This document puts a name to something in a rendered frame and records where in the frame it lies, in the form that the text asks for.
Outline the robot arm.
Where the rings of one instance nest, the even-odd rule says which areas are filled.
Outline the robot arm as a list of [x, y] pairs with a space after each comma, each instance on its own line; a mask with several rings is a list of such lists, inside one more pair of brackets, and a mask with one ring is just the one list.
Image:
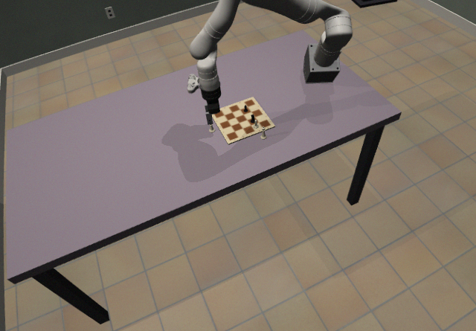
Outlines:
[[[301, 24], [309, 24], [323, 16], [325, 31], [321, 35], [314, 60], [320, 67], [329, 67], [338, 59], [341, 49], [353, 35], [350, 14], [322, 0], [242, 0], [246, 4], [271, 10]], [[217, 42], [231, 27], [240, 0], [219, 0], [216, 9], [190, 44], [190, 54], [197, 62], [199, 77], [213, 79], [217, 75]], [[324, 41], [326, 39], [326, 41]], [[336, 58], [335, 58], [336, 57]]]

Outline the brown and cream chessboard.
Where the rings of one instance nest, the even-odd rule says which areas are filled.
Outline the brown and cream chessboard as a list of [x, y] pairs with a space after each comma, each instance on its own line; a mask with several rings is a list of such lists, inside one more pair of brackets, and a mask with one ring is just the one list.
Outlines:
[[[244, 112], [245, 105], [247, 112]], [[254, 128], [251, 115], [257, 120], [258, 128]], [[275, 127], [254, 97], [222, 107], [212, 118], [228, 145], [263, 132], [263, 126], [265, 131]]]

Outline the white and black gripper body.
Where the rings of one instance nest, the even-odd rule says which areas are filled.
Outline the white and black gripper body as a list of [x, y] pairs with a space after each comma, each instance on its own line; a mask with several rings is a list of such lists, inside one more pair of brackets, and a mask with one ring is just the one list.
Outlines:
[[210, 80], [203, 80], [200, 77], [197, 77], [195, 74], [190, 74], [187, 84], [188, 93], [192, 94], [199, 88], [201, 89], [203, 99], [208, 103], [209, 114], [219, 113], [219, 98], [221, 96], [221, 89], [218, 73], [213, 79]]

